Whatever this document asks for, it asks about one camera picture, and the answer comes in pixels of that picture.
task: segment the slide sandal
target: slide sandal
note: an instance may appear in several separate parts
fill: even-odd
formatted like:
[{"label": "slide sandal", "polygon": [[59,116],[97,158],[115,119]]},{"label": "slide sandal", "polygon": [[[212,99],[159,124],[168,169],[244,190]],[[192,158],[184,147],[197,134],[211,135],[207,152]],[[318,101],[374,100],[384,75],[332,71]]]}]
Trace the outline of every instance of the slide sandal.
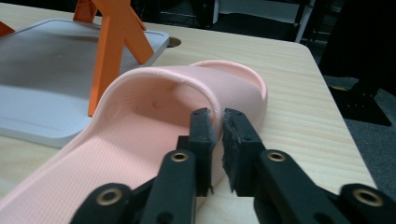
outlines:
[{"label": "slide sandal", "polygon": [[[267,89],[238,63],[137,68],[105,91],[90,124],[0,202],[0,223],[68,223],[96,188],[122,183],[135,189],[154,177],[163,156],[189,135],[190,114],[207,107],[216,140],[225,108],[262,125]],[[224,177],[222,150],[213,152],[212,184]]]}]

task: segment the orange stand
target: orange stand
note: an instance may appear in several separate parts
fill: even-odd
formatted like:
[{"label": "orange stand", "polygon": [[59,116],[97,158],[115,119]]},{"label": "orange stand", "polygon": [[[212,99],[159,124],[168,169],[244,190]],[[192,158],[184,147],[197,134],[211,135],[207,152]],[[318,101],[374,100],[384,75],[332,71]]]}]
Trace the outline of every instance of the orange stand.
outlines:
[{"label": "orange stand", "polygon": [[14,30],[11,27],[5,25],[4,23],[0,22],[0,36],[9,35],[14,33]]},{"label": "orange stand", "polygon": [[99,35],[88,115],[92,116],[99,100],[120,74],[123,46],[126,45],[138,63],[145,63],[153,54],[143,22],[134,13],[130,0],[79,0],[74,21],[92,22],[99,9],[103,15]]}]

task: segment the light wood surface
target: light wood surface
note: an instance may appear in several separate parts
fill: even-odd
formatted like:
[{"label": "light wood surface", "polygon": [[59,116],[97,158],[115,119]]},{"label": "light wood surface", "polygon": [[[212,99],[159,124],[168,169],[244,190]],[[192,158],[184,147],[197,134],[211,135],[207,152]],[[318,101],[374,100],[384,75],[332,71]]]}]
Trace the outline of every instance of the light wood surface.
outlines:
[{"label": "light wood surface", "polygon": [[[0,4],[0,21],[16,30],[44,19],[71,20],[72,16]],[[267,148],[289,153],[317,185],[334,193],[347,183],[375,187],[308,48],[291,42],[159,24],[147,23],[147,27],[181,40],[180,46],[166,49],[154,66],[222,59],[244,64],[261,74],[269,91],[268,111],[260,131],[262,141]],[[58,150],[0,136],[0,198]],[[231,194],[227,178],[215,187],[214,195],[206,198],[196,221],[258,223],[252,199]]]}]

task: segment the metal ring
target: metal ring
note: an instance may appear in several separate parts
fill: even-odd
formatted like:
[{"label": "metal ring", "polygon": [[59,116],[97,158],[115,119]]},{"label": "metal ring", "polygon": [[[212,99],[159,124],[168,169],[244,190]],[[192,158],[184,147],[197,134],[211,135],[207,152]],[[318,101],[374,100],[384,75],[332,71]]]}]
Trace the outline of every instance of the metal ring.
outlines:
[{"label": "metal ring", "polygon": [[96,198],[100,205],[107,206],[118,202],[122,197],[122,192],[117,188],[106,189]]},{"label": "metal ring", "polygon": [[172,161],[176,161],[176,162],[186,161],[188,158],[189,158],[189,155],[187,155],[185,153],[181,153],[181,152],[177,152],[177,153],[173,154],[171,157]]},{"label": "metal ring", "polygon": [[271,161],[285,161],[286,157],[282,154],[282,153],[278,153],[278,152],[271,152],[268,153],[268,159],[270,159]]},{"label": "metal ring", "polygon": [[376,193],[367,189],[354,189],[353,196],[361,202],[374,207],[379,207],[384,204],[384,201]]}]

